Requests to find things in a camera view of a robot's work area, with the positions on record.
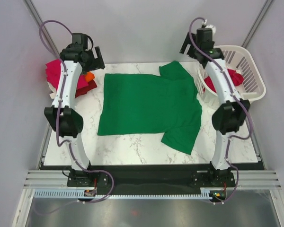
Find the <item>green t shirt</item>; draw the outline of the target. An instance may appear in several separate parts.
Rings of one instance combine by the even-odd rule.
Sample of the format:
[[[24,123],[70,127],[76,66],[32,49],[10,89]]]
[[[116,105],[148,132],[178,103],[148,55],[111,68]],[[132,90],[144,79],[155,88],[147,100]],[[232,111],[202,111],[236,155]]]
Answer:
[[[98,135],[162,133],[163,144],[190,155],[202,116],[194,79],[178,61],[159,73],[105,74]]]

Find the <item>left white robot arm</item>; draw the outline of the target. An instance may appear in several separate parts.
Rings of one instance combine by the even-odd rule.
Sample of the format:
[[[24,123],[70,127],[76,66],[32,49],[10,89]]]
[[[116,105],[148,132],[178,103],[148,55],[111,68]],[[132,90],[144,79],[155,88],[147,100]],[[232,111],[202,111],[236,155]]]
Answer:
[[[52,105],[44,109],[44,115],[56,133],[57,145],[65,145],[71,157],[68,187],[93,186],[96,176],[88,170],[90,160],[84,150],[81,136],[83,118],[74,109],[80,75],[105,68],[100,48],[88,48],[88,43],[91,42],[93,41],[87,34],[72,34],[71,43],[59,55],[61,71],[56,97]]]

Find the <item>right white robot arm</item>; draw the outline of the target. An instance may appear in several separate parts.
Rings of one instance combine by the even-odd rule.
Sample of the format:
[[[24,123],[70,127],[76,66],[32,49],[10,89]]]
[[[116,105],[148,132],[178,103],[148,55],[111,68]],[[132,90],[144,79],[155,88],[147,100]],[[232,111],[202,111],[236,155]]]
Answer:
[[[211,28],[202,26],[195,34],[188,32],[180,53],[184,53],[187,45],[190,45],[188,56],[197,60],[210,77],[220,105],[212,115],[216,145],[205,177],[212,186],[231,184],[234,177],[228,158],[230,143],[248,115],[250,102],[242,99],[236,90],[221,49],[214,47]]]

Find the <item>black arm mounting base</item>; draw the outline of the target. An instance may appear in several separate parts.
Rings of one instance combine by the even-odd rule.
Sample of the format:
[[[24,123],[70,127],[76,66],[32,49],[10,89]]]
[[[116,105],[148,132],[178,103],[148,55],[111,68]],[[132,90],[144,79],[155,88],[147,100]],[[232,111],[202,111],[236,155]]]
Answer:
[[[239,171],[231,168],[234,177],[231,184],[213,186],[205,177],[209,165],[103,166],[100,171],[93,171],[96,176],[93,186],[90,187],[100,190],[100,193],[104,195],[125,192],[200,192],[201,188],[230,189],[238,187],[239,182],[246,178],[247,173],[254,174],[259,170],[259,167],[253,164],[238,164],[237,167]],[[59,175],[68,182],[69,172],[68,167]]]

